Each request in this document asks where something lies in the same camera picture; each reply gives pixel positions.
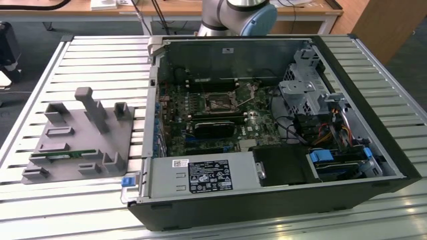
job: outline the barcode sticker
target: barcode sticker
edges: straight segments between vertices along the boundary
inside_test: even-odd
[[[172,168],[187,167],[188,159],[176,159],[172,161]]]

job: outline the power cable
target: power cable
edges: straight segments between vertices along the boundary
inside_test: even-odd
[[[294,9],[294,22],[292,22],[292,27],[291,27],[291,32],[290,32],[290,34],[292,34],[294,26],[295,26],[295,22],[296,22],[296,10],[295,9],[303,9],[304,7],[303,6],[295,6],[295,4],[290,0],[286,0],[286,1],[291,4],[291,6],[283,4],[283,2],[280,0],[278,0],[278,2],[282,4],[282,6],[291,7]]]
[[[178,31],[174,31],[175,35],[178,35],[178,32],[183,31],[183,29],[186,28],[188,21],[186,21],[184,25],[182,26],[182,28]]]
[[[163,15],[158,0],[151,0],[151,2],[152,2],[152,6],[154,6],[154,9],[155,9],[155,12],[158,13],[158,16],[160,18],[160,22],[162,22],[166,34],[171,35],[168,23],[167,23],[164,15]]]
[[[144,16],[143,16],[143,14],[142,14],[142,12],[140,12],[140,10],[139,10],[139,7],[136,6],[134,0],[131,0],[131,2],[132,2],[132,5],[134,5],[134,8],[135,8],[135,11],[136,11],[136,16],[138,16],[138,19],[139,19],[139,22],[140,22],[140,25],[142,25],[142,29],[143,29],[143,31],[144,31],[144,26],[146,26],[146,29],[147,29],[148,34],[150,34],[150,36],[151,36],[151,35],[152,35],[152,32],[150,31],[150,28],[148,28],[148,26],[147,26],[147,24],[146,24]]]

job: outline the gray plastic holder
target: gray plastic holder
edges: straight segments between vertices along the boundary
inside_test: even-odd
[[[68,110],[62,102],[47,106],[48,122],[22,174],[23,184],[127,173],[135,108],[126,102],[104,108],[90,87],[79,87],[75,98],[86,109]]]

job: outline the motherboard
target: motherboard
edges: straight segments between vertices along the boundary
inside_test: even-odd
[[[195,79],[159,88],[168,157],[247,152],[282,142],[268,108],[271,86]]]

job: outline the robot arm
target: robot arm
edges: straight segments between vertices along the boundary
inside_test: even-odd
[[[204,0],[198,36],[262,36],[275,25],[270,0]]]

